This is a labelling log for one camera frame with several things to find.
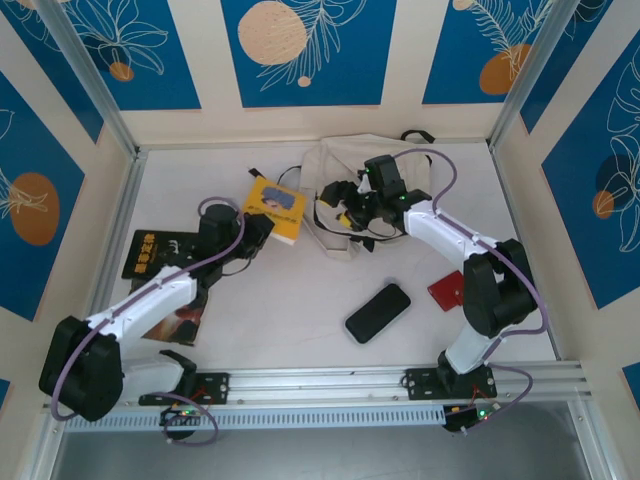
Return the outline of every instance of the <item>white table surface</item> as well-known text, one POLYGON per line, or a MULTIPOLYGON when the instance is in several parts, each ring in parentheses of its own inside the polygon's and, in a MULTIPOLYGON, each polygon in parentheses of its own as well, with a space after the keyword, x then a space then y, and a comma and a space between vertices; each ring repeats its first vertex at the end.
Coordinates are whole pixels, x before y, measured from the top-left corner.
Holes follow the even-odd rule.
MULTIPOLYGON (((119 266, 137 229, 197 231, 196 208, 212 196, 240 205, 253 184, 255 167, 277 179, 301 163, 314 143, 221 145, 217 148, 149 152, 135 210, 119 266)), ((455 161, 459 178, 441 206, 468 226, 497 239, 515 237, 513 224, 485 143, 437 144, 455 161)), ((298 174, 283 184, 295 186, 298 174)), ((434 158, 432 192, 451 178, 449 167, 434 158)), ((227 266, 240 268, 244 261, 227 266)), ((454 270, 430 246, 409 238, 395 246, 377 245, 373 253, 343 262, 328 258, 304 229, 294 246, 269 239, 251 266, 223 278, 210 290, 194 347, 142 339, 127 356, 169 348, 200 368, 363 367, 435 363, 466 320, 462 308, 445 313, 427 287, 454 270), (345 319, 384 284, 395 279, 412 300, 410 309, 366 345, 344 329, 345 319)), ((130 281, 115 281, 112 302, 124 298, 130 281)), ((538 312, 521 325, 540 325, 538 312)), ((555 360, 547 335, 511 337, 495 361, 555 360)))

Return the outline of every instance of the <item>bag handle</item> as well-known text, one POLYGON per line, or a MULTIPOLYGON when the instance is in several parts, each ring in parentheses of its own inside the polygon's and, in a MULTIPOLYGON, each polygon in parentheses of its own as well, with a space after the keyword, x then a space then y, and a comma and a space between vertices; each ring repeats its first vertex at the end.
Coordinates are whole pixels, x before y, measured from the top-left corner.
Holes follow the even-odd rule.
POLYGON ((405 141, 409 135, 413 135, 414 133, 420 135, 427 143, 433 143, 436 141, 436 137, 428 133, 426 130, 407 130, 400 135, 400 140, 405 141))

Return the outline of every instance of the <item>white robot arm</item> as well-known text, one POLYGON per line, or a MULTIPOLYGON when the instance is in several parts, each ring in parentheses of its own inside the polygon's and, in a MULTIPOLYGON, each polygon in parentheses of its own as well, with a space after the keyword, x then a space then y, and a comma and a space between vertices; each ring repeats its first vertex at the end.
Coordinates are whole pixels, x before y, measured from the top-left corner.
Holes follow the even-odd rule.
POLYGON ((536 309, 526 286, 488 253, 489 249, 499 251, 531 281, 524 248, 515 240, 498 242, 471 230, 437 208, 425 192, 407 192, 395 158, 390 155, 367 160, 360 176, 359 186, 352 182, 328 185, 321 200, 333 207, 342 203, 346 209, 343 223, 354 231, 362 231, 372 219, 382 218, 429 244, 463 272, 463 309, 468 324, 438 363, 448 370, 445 376, 452 379, 472 372, 484 363, 502 332, 536 309))

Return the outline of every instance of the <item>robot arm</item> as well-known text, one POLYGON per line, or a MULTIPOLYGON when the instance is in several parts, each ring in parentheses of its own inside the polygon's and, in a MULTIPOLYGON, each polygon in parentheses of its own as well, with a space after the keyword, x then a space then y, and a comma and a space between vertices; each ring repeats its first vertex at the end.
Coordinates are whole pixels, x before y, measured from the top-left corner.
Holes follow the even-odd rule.
POLYGON ((463 272, 463 310, 468 324, 438 360, 442 382, 451 385, 484 363, 501 332, 521 323, 536 309, 525 285, 486 246, 502 253, 531 280, 524 248, 516 240, 498 242, 471 230, 434 208, 432 198, 425 192, 407 192, 390 155, 366 161, 360 175, 360 186, 335 182, 327 186, 321 200, 333 207, 342 202, 348 220, 344 223, 358 231, 366 229, 374 218, 382 218, 399 231, 431 245, 463 272))
POLYGON ((207 295, 231 260, 252 259, 271 233, 273 222, 265 215, 244 215, 244 233, 237 212, 215 204, 200 220, 196 239, 166 260, 167 265, 149 282, 118 304, 80 321, 67 317, 56 327, 40 376, 39 387, 54 394, 56 384, 72 354, 89 335, 66 378, 59 400, 89 421, 106 415, 118 401, 137 402, 151 392, 174 392, 190 397, 195 389, 196 365, 185 357, 163 350, 141 360, 121 360, 146 332, 178 308, 207 295), (185 271, 203 260, 200 268, 185 271))

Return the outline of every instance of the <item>book cover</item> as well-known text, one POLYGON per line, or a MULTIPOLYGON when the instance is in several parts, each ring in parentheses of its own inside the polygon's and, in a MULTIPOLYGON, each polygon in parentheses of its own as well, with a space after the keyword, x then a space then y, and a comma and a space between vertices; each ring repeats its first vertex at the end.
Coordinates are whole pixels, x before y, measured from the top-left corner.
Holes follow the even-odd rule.
POLYGON ((122 269, 122 278, 148 280, 155 277, 168 258, 177 254, 180 248, 196 235, 192 232, 136 230, 122 269))
POLYGON ((264 177, 257 177, 243 211, 264 213, 275 224, 271 236, 293 245, 298 239, 306 197, 264 177))
MULTIPOLYGON (((131 291, 146 285, 147 281, 139 278, 131 280, 131 291)), ((163 318, 157 325, 145 333, 142 338, 167 343, 180 343, 193 346, 200 328, 200 320, 207 305, 207 293, 198 292, 198 296, 188 305, 184 305, 175 312, 163 318)))

